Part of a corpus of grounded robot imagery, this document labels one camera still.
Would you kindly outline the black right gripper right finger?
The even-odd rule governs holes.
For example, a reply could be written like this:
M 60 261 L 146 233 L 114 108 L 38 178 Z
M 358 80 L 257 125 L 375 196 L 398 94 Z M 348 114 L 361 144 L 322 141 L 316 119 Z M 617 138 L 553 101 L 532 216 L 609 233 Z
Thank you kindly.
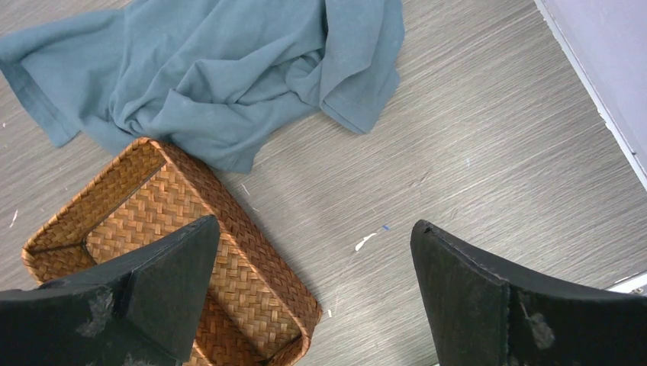
M 646 298 L 564 281 L 432 223 L 410 249 L 442 365 L 644 365 Z

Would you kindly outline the woven wicker divided basket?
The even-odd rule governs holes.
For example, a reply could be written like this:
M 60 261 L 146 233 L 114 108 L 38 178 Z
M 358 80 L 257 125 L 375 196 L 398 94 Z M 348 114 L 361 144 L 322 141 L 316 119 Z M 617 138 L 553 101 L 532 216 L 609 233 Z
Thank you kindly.
M 322 316 L 315 297 L 214 173 L 180 148 L 129 145 L 22 250 L 38 284 L 150 244 L 200 217 L 220 226 L 190 365 L 293 365 Z

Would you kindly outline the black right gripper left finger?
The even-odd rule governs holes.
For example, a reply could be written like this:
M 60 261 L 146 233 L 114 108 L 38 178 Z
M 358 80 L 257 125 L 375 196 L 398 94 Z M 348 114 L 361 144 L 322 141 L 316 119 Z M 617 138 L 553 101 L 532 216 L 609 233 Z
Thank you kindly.
M 180 365 L 217 253 L 212 215 L 29 290 L 1 293 L 3 365 Z

